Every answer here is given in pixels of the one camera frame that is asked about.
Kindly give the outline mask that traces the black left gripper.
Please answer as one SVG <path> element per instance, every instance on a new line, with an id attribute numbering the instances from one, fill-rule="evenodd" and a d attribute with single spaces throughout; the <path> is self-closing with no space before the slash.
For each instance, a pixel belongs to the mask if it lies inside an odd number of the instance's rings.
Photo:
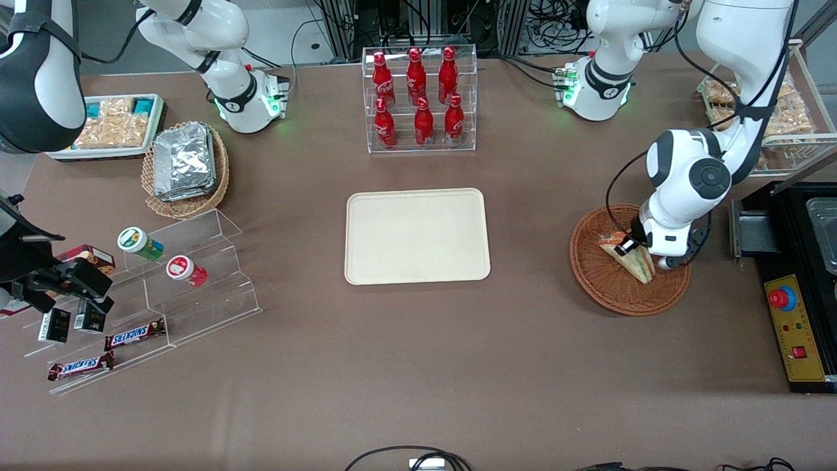
<path id="1" fill-rule="evenodd" d="M 641 218 L 633 218 L 630 229 L 631 237 L 625 237 L 613 248 L 617 256 L 626 256 L 626 254 L 631 253 L 639 245 L 643 245 L 645 248 L 651 247 L 651 236 L 647 235 Z"/>

